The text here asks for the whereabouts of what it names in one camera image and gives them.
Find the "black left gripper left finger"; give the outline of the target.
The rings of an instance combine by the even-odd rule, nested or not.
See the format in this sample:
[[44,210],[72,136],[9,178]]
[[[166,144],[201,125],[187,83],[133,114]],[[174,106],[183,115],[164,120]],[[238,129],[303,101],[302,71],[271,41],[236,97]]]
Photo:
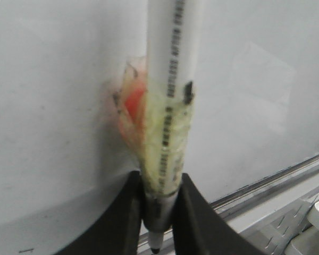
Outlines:
[[132,171],[106,211],[57,254],[137,254],[142,202],[141,176]]

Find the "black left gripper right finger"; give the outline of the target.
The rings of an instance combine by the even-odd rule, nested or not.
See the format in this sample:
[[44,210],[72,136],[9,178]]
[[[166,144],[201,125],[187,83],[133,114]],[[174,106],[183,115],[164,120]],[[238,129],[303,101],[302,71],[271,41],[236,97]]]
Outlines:
[[176,254],[261,254],[212,209],[186,173],[182,174],[172,228]]

